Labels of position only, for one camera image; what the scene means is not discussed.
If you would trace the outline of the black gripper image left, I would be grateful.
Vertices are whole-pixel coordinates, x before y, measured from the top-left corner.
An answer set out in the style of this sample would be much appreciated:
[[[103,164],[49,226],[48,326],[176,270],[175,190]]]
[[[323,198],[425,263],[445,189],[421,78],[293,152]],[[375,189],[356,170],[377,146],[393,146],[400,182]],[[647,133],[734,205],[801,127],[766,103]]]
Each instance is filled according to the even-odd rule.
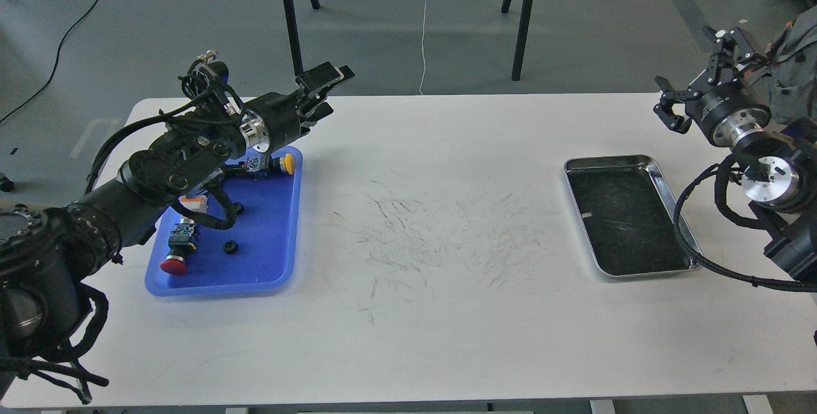
[[[312,127],[334,112],[328,102],[314,102],[313,98],[325,98],[355,76],[348,65],[321,63],[296,77],[296,92],[271,92],[244,102],[239,132],[247,149],[272,153],[308,135]]]

